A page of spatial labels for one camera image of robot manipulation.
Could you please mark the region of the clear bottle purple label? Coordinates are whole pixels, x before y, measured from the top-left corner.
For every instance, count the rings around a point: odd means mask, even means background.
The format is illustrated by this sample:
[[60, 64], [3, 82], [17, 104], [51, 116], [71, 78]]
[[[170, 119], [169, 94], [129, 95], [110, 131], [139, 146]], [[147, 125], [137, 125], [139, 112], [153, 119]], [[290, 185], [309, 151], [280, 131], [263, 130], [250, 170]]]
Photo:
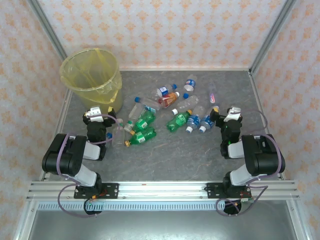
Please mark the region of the clear bottle purple label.
[[221, 104], [221, 97], [216, 84], [214, 82], [211, 82], [208, 86], [208, 90], [209, 90], [209, 102], [212, 105], [219, 107]]

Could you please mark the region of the plain clear plastic bottle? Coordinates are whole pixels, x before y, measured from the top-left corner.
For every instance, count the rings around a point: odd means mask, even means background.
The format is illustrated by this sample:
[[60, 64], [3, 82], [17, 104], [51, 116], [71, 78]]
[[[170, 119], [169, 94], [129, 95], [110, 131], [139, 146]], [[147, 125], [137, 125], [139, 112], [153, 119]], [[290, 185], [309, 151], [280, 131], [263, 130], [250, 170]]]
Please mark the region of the plain clear plastic bottle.
[[123, 119], [118, 118], [117, 121], [120, 124], [120, 126], [116, 123], [115, 127], [112, 130], [112, 133], [108, 132], [106, 134], [107, 139], [112, 139], [111, 145], [113, 148], [123, 147], [124, 141], [125, 141], [125, 130], [123, 127]]

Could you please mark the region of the green plastic bottle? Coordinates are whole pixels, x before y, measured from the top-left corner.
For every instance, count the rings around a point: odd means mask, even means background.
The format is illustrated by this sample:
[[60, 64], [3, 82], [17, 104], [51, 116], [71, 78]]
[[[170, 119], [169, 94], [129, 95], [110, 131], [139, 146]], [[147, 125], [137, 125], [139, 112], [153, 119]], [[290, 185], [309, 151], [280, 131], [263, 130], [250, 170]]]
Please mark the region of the green plastic bottle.
[[157, 133], [153, 127], [147, 127], [146, 129], [135, 133], [129, 140], [126, 140], [124, 144], [126, 147], [140, 145], [154, 138], [156, 135]]
[[180, 127], [184, 126], [187, 123], [191, 113], [192, 110], [190, 109], [185, 112], [178, 113], [172, 120], [167, 123], [167, 129], [171, 133], [176, 132]]
[[155, 119], [155, 114], [151, 111], [146, 110], [136, 121], [129, 133], [131, 135], [135, 135], [136, 133], [145, 130]]

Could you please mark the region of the clear bottle round blue logo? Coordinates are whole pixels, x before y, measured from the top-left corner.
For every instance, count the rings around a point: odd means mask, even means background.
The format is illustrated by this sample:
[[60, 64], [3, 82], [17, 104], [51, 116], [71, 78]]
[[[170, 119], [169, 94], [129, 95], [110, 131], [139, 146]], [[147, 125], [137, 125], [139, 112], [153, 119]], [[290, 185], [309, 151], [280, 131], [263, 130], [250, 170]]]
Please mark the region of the clear bottle round blue logo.
[[197, 76], [194, 74], [190, 74], [186, 81], [185, 84], [183, 86], [183, 98], [187, 99], [195, 90], [196, 87], [196, 81], [197, 81]]

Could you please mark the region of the long clear bottle blue cap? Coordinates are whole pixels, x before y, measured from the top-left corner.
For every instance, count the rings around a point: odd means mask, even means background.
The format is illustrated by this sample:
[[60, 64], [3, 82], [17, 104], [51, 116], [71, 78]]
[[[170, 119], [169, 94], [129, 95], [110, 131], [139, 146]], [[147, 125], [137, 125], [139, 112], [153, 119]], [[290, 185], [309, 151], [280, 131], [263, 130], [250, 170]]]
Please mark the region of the long clear bottle blue cap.
[[156, 111], [159, 111], [161, 109], [161, 105], [154, 101], [154, 100], [151, 100], [147, 97], [135, 97], [134, 101], [136, 103], [140, 103], [142, 105], [145, 106], [145, 108], [150, 111], [150, 112], [156, 112]]

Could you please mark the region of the red label bottle white cap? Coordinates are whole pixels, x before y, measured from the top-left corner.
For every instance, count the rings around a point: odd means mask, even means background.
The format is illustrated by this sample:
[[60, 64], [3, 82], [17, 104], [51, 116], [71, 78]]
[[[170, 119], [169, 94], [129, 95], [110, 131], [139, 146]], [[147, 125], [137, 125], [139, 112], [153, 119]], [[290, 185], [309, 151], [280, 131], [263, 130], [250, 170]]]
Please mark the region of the red label bottle white cap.
[[157, 101], [161, 105], [162, 108], [167, 108], [179, 98], [179, 92], [171, 92], [163, 97], [160, 97]]

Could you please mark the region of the clear bottle blue white label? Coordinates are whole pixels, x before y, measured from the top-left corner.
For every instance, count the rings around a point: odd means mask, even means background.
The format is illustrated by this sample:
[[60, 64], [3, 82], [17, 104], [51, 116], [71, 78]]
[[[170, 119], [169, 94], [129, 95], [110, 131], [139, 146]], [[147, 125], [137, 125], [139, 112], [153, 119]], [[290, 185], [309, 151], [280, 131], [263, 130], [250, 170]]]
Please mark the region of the clear bottle blue white label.
[[177, 89], [176, 84], [166, 84], [156, 89], [156, 93], [159, 97], [164, 97], [169, 93], [172, 93], [174, 90]]

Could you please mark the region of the grey metal panel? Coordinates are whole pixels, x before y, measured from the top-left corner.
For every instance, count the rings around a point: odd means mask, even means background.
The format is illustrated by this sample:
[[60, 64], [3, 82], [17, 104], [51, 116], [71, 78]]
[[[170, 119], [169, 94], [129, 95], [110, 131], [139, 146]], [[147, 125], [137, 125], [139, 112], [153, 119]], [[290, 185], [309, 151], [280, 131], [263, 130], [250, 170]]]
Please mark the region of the grey metal panel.
[[191, 209], [112, 210], [79, 218], [54, 202], [28, 202], [13, 240], [316, 240], [293, 200], [259, 201], [247, 213], [226, 217], [206, 204]]

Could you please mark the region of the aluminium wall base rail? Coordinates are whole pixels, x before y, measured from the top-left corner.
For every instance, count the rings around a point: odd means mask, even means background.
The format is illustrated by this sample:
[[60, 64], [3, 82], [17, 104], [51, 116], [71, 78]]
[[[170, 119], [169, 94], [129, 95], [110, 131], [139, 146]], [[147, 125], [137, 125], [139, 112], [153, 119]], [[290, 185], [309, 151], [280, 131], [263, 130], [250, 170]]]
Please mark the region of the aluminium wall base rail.
[[232, 71], [232, 72], [248, 72], [249, 68], [245, 67], [120, 67], [121, 72], [137, 72], [137, 71]]

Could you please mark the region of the aluminium corner post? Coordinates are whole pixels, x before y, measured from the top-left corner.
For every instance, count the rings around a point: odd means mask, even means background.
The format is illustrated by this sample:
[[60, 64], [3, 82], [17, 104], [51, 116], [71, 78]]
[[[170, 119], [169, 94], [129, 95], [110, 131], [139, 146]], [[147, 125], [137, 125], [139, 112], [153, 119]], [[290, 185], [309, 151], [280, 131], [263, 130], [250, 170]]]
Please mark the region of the aluminium corner post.
[[48, 36], [50, 42], [52, 43], [54, 49], [62, 60], [67, 58], [67, 53], [63, 48], [61, 41], [59, 40], [54, 28], [52, 27], [46, 13], [44, 12], [41, 4], [38, 0], [26, 0], [31, 7], [33, 13], [37, 17], [40, 25]]
[[248, 72], [251, 76], [255, 74], [258, 70], [261, 62], [265, 58], [269, 48], [273, 44], [276, 36], [280, 32], [283, 24], [287, 20], [293, 6], [295, 5], [297, 0], [285, 0], [283, 7], [281, 8], [278, 16], [276, 17], [270, 31], [268, 32], [266, 38], [264, 39], [262, 46], [260, 47], [251, 67], [248, 69]]

